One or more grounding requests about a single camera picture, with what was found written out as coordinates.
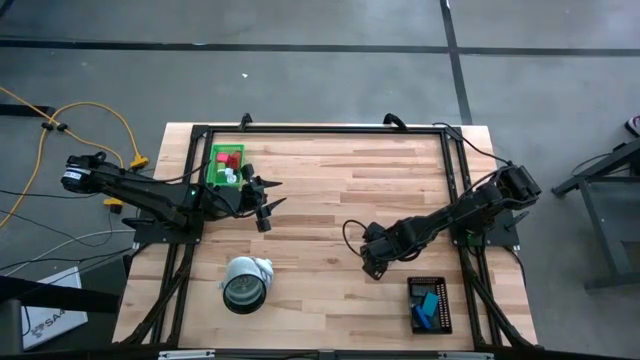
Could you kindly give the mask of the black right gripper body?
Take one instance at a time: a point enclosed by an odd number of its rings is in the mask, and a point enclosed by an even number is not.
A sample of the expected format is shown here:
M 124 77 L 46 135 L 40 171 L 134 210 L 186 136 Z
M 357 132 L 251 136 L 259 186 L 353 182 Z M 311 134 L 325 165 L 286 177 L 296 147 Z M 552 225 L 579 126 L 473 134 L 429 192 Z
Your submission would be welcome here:
M 376 223 L 370 223 L 363 234 L 364 243 L 360 247 L 363 260 L 363 271 L 373 280 L 380 280 L 388 268 L 400 254 L 397 242 L 390 239 L 386 229 Z

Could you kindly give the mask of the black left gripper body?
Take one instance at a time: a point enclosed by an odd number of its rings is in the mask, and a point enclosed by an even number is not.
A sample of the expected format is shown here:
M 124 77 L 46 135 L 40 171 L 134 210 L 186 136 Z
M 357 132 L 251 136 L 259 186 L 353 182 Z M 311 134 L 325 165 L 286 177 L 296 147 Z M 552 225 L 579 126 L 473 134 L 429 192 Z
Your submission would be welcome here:
M 266 182 L 260 176 L 255 175 L 252 164 L 242 166 L 240 173 L 245 183 L 239 191 L 239 200 L 237 203 L 228 203 L 226 205 L 226 214 L 234 218 L 245 218 L 255 215 L 258 231 L 267 232 L 271 229 L 271 224 L 268 220 L 271 211 L 266 206 Z

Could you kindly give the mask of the dark blue block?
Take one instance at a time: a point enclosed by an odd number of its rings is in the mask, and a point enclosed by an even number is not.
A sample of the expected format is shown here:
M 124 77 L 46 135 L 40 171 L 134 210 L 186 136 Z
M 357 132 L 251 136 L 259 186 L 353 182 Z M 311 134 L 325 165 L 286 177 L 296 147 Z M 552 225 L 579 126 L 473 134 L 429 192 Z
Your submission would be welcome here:
M 413 329 L 418 331 L 427 330 L 431 328 L 431 323 L 424 313 L 423 309 L 419 305 L 414 305 L 411 308 L 412 321 L 413 321 Z

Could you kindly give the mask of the black plastic basket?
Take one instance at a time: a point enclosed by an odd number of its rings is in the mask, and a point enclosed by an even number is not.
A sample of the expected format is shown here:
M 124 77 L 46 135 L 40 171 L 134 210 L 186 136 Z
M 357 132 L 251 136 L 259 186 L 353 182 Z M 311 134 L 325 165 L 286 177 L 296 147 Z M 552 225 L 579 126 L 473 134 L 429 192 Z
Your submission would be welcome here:
M 453 333 L 451 313 L 448 301 L 448 293 L 444 277 L 409 277 L 407 279 L 408 302 L 410 311 L 410 326 L 413 334 L 425 335 L 449 335 Z M 411 308 L 414 305 L 422 305 L 427 292 L 436 293 L 439 296 L 438 309 L 433 317 L 427 317 L 431 328 L 427 330 L 414 330 L 412 325 Z

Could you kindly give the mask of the green plastic basket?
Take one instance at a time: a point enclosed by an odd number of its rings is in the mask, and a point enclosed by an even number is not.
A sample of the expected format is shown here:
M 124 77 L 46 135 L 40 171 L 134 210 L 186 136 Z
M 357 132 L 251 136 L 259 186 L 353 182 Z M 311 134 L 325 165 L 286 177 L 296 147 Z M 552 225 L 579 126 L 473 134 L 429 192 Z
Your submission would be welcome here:
M 241 174 L 241 167 L 239 169 L 234 169 L 236 172 L 236 176 L 238 177 L 237 183 L 228 183 L 227 177 L 224 175 L 224 171 L 226 168 L 230 168 L 227 163 L 218 163 L 216 162 L 216 155 L 218 153 L 226 153 L 232 155 L 236 152 L 242 154 L 242 166 L 244 165 L 244 146 L 242 144 L 214 144 L 211 152 L 210 152 L 210 163 L 207 170 L 206 182 L 212 186 L 229 186 L 229 187 L 239 187 L 243 181 L 243 176 Z

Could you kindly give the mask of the white cup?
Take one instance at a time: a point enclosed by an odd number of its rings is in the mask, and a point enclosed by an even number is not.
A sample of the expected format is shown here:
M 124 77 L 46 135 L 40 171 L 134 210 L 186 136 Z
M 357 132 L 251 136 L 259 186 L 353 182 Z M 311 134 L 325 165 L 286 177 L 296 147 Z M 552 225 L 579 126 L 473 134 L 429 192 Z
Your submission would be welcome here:
M 265 303 L 274 280 L 270 259 L 241 256 L 232 259 L 218 288 L 228 310 L 246 315 L 259 310 Z

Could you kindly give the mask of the black flat bar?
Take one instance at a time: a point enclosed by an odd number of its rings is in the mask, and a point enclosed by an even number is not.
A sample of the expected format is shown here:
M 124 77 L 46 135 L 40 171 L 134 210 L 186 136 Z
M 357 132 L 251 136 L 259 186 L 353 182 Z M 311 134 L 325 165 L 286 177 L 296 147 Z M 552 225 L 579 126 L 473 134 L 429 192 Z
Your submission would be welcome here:
M 29 307 L 98 313 L 115 313 L 120 302 L 111 293 L 0 276 L 0 303 L 11 299 Z

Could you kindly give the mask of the white printed box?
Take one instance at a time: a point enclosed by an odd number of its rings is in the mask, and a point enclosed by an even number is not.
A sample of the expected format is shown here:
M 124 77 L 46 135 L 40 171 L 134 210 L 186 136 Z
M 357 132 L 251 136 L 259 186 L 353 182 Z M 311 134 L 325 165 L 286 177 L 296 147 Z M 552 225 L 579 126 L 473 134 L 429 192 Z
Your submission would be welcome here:
M 42 278 L 39 283 L 82 288 L 78 267 Z M 24 350 L 39 346 L 88 322 L 86 312 L 33 306 L 22 306 L 21 318 Z

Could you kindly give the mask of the black metal side table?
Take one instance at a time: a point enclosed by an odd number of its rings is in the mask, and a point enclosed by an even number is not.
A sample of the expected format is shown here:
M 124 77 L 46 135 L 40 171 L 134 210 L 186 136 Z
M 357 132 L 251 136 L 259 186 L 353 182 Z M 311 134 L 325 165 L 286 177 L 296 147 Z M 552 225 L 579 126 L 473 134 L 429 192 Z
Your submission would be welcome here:
M 625 250 L 640 245 L 640 138 L 623 143 L 595 164 L 551 189 L 558 198 L 580 192 L 609 274 L 584 284 L 587 291 L 640 285 L 640 269 Z

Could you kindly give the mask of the grey box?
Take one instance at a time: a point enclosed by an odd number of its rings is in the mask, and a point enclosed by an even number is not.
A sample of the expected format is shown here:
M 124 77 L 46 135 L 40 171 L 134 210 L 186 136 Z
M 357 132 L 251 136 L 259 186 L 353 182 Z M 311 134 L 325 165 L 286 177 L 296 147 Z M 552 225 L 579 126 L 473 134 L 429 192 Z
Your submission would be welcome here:
M 9 299 L 0 303 L 0 356 L 23 351 L 21 303 Z

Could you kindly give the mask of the black metal table frame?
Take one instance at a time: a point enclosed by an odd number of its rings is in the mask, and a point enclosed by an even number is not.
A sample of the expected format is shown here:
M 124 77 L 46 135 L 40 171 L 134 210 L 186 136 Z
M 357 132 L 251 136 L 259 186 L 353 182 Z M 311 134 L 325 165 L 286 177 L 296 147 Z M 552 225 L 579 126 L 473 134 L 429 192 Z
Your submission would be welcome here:
M 461 250 L 442 233 L 414 261 L 393 263 L 380 280 L 354 254 L 362 223 L 391 225 L 447 205 L 466 183 L 491 172 L 492 145 L 483 126 L 466 126 L 465 145 L 441 127 L 400 131 L 383 125 L 207 126 L 217 144 L 241 143 L 255 172 L 281 182 L 269 190 L 278 205 L 271 230 L 253 218 L 209 223 L 191 249 L 191 272 L 170 299 L 162 339 L 206 348 L 217 357 L 398 359 L 469 351 L 488 336 L 482 303 L 469 305 Z M 265 304 L 231 313 L 218 283 L 238 256 L 269 258 L 275 280 Z M 413 334 L 407 279 L 444 277 L 453 333 Z

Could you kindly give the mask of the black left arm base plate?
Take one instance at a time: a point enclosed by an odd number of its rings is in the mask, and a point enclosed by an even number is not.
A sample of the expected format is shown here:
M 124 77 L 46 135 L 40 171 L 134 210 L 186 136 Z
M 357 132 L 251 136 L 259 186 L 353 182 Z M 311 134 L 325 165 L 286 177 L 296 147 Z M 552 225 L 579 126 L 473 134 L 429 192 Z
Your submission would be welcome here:
M 204 219 L 199 214 L 191 216 L 183 228 L 161 222 L 145 210 L 139 218 L 134 222 L 134 241 L 140 244 L 196 244 L 202 238 Z

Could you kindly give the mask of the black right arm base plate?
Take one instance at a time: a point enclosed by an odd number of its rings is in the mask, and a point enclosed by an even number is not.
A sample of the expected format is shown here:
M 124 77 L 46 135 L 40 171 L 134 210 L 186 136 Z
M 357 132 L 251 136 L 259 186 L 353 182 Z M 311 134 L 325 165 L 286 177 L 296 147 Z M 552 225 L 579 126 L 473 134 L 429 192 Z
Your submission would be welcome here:
M 522 221 L 528 211 L 515 215 L 510 210 L 499 213 L 492 224 L 482 232 L 471 232 L 460 225 L 450 227 L 452 242 L 458 247 L 499 246 L 513 247 L 520 244 L 517 224 Z

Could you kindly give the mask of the silver metal bracket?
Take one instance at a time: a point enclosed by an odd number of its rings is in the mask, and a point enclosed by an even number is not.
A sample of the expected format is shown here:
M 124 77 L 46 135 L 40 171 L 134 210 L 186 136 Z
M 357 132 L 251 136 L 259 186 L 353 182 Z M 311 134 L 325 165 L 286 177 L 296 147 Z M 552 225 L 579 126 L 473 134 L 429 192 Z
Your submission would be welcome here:
M 495 360 L 491 353 L 447 351 L 439 352 L 437 360 Z
M 161 351 L 157 360 L 209 360 L 216 352 L 208 349 Z

